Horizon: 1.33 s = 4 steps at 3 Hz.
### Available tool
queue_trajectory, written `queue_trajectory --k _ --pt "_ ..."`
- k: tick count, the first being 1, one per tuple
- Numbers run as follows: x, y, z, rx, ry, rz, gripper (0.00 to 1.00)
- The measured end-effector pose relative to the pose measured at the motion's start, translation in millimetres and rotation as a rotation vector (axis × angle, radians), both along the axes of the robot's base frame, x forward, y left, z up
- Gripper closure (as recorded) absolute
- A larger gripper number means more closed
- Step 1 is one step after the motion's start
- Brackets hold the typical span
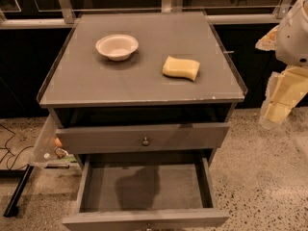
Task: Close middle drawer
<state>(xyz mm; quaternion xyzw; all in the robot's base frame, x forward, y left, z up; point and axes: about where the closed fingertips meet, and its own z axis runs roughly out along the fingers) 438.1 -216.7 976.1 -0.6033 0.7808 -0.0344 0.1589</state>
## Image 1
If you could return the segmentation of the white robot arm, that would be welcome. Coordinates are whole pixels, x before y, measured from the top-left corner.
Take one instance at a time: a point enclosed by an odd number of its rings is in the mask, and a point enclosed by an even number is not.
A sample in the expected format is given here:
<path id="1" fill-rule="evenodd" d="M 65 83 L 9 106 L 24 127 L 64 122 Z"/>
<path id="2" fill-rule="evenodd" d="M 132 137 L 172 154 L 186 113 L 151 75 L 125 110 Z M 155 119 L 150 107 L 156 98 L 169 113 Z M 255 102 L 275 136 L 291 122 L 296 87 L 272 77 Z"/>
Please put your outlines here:
<path id="1" fill-rule="evenodd" d="M 268 80 L 259 122 L 270 128 L 281 124 L 308 93 L 308 0 L 297 0 L 255 47 L 274 51 L 276 59 L 287 65 Z"/>

